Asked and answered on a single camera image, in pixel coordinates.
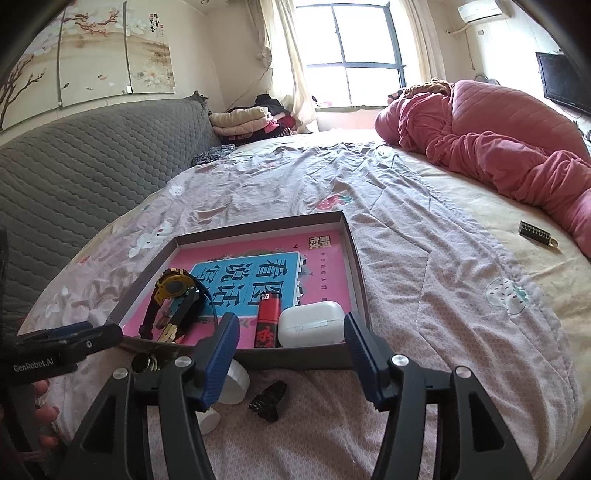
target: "screw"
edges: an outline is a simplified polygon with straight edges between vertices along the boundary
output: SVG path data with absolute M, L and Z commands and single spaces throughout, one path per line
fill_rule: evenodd
M 127 373 L 128 371 L 126 368 L 118 368 L 113 372 L 113 378 L 116 380 L 123 380 L 125 377 L 127 377 Z
M 456 375 L 460 378 L 470 378 L 472 376 L 472 371 L 468 367 L 457 367 Z
M 191 363 L 193 363 L 193 360 L 191 360 L 188 356 L 180 356 L 174 361 L 174 364 L 181 368 L 188 367 L 191 365 Z
M 408 365 L 408 357 L 404 355 L 394 355 L 392 357 L 392 363 L 397 367 L 404 367 Z

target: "curtain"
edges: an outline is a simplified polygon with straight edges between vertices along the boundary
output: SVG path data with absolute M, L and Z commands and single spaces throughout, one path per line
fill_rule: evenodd
M 418 55 L 418 68 L 423 82 L 428 82 L 433 77 L 445 79 L 446 72 L 441 47 L 427 0 L 397 1 L 402 3 L 408 15 Z
M 257 56 L 263 65 L 271 65 L 269 95 L 291 111 L 297 131 L 303 132 L 316 118 L 316 110 L 304 77 L 306 67 L 297 47 L 294 2 L 246 0 L 246 4 L 259 39 Z

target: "blue gripper pad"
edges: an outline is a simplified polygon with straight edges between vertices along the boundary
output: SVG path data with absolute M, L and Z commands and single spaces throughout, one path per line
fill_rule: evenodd
M 387 343 L 371 333 L 358 314 L 348 313 L 343 326 L 345 342 L 367 401 L 379 411 L 387 410 L 398 389 L 392 385 Z
M 215 333 L 210 338 L 201 340 L 196 346 L 197 353 L 207 355 L 206 358 L 202 357 L 207 360 L 207 364 L 203 366 L 204 383 L 203 394 L 200 399 L 205 408 L 209 408 L 217 402 L 222 393 L 230 363 L 238 346 L 239 336 L 240 323 L 238 317 L 233 313 L 225 313 Z

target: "window frame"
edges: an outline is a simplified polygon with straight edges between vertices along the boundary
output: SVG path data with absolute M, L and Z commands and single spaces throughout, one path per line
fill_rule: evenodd
M 341 62 L 331 62 L 331 63 L 312 63 L 307 64 L 307 69 L 313 68 L 322 68 L 322 67 L 343 67 L 345 68 L 345 78 L 347 80 L 347 93 L 349 94 L 349 104 L 353 105 L 352 98 L 351 98 L 351 87 L 349 84 L 349 73 L 347 69 L 354 69 L 354 68 L 370 68 L 370 69 L 391 69 L 398 71 L 398 78 L 400 80 L 400 88 L 406 87 L 406 78 L 404 77 L 404 67 L 406 64 L 402 63 L 402 54 L 400 52 L 400 44 L 398 43 L 398 36 L 396 34 L 396 28 L 394 27 L 394 19 L 392 18 L 392 12 L 390 11 L 390 2 L 386 5 L 374 5 L 374 4 L 360 4 L 356 2 L 337 2 L 331 3 L 326 2 L 322 4 L 313 4 L 313 5 L 299 5 L 296 9 L 300 8 L 315 8 L 315 7 L 330 7 L 330 11 L 332 12 L 333 21 L 335 22 L 336 28 L 336 35 L 339 39 L 339 47 L 340 47 L 340 56 L 342 61 Z M 383 62 L 375 62 L 375 61 L 346 61 L 345 59 L 345 49 L 343 48 L 343 40 L 340 35 L 339 23 L 336 19 L 335 14 L 335 7 L 368 7 L 368 8 L 379 8 L 382 9 L 384 15 L 386 17 L 386 24 L 388 26 L 388 33 L 390 35 L 390 40 L 392 41 L 392 49 L 394 50 L 394 59 L 396 63 L 383 63 Z

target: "airpods case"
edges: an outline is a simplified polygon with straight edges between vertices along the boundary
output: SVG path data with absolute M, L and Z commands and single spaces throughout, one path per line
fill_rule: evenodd
M 345 313 L 335 301 L 285 309 L 279 316 L 279 343 L 285 348 L 341 343 L 344 322 Z

